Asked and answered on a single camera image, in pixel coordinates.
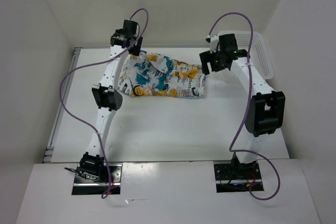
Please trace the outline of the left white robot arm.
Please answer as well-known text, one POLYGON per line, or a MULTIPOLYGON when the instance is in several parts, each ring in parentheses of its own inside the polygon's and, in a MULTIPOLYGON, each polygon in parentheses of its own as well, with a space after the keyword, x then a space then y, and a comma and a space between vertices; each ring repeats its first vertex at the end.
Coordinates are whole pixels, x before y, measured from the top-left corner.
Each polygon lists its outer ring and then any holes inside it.
POLYGON ((108 180, 103 148, 107 141, 112 119, 121 108, 123 101, 123 97, 118 91, 118 80, 123 63, 129 52, 140 53, 141 40, 134 46, 131 45, 136 40, 138 26, 137 22, 126 19, 123 22, 123 27, 117 29, 111 36, 110 57, 114 61, 107 64, 100 82, 91 88, 98 107, 97 119, 91 141, 80 160, 79 167, 80 171, 86 173, 93 182, 108 180))

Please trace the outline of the colourful printed shorts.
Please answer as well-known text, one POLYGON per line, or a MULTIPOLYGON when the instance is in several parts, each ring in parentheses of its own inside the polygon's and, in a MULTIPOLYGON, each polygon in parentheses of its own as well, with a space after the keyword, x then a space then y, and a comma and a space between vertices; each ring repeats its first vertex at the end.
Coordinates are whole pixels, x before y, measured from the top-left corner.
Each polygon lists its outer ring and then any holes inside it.
POLYGON ((205 83, 201 65, 141 51, 126 57, 118 90, 130 97, 203 98, 205 83))

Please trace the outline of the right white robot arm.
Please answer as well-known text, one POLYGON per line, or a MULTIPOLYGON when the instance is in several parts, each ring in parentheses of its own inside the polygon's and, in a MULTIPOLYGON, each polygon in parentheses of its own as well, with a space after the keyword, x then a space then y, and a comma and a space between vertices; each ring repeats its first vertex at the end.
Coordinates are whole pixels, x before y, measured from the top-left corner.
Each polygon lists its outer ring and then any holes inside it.
POLYGON ((249 133, 244 147, 229 148, 233 153, 230 172, 243 178, 256 167, 257 154, 269 135, 281 128, 285 108, 285 95, 275 91, 260 75, 250 58, 250 49, 239 49, 234 34, 209 35, 210 49, 200 54, 203 73, 228 69, 241 82, 248 94, 243 124, 239 130, 249 133))

